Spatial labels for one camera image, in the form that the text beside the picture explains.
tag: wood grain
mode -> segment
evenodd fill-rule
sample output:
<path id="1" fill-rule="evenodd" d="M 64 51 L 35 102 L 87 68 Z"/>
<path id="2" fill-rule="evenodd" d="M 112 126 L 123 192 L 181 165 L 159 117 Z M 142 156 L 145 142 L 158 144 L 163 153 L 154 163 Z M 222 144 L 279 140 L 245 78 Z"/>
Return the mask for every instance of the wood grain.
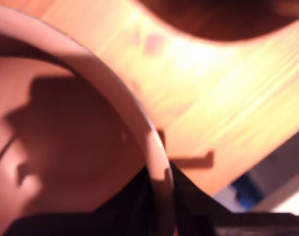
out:
<path id="1" fill-rule="evenodd" d="M 132 0 L 0 2 L 60 29 L 113 69 L 164 131 L 170 159 L 212 151 L 211 168 L 180 166 L 210 195 L 299 130 L 299 20 L 219 42 L 183 33 Z"/>

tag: wooden table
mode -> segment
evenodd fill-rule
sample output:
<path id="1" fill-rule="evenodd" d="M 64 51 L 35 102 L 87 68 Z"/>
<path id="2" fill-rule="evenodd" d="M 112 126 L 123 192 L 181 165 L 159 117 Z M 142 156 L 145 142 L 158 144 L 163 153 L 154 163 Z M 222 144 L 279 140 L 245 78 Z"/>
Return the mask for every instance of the wooden table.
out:
<path id="1" fill-rule="evenodd" d="M 163 130 L 170 159 L 210 195 L 299 130 L 299 19 L 287 18 L 278 30 L 257 37 L 229 31 L 221 40 L 225 20 L 202 31 L 213 34 L 193 35 L 202 18 L 207 27 L 212 11 L 191 7 L 194 13 L 182 12 L 187 18 L 163 21 L 153 14 L 162 9 L 149 10 L 158 0 L 0 2 L 99 56 Z M 253 22 L 248 33 L 268 25 L 269 16 Z"/>

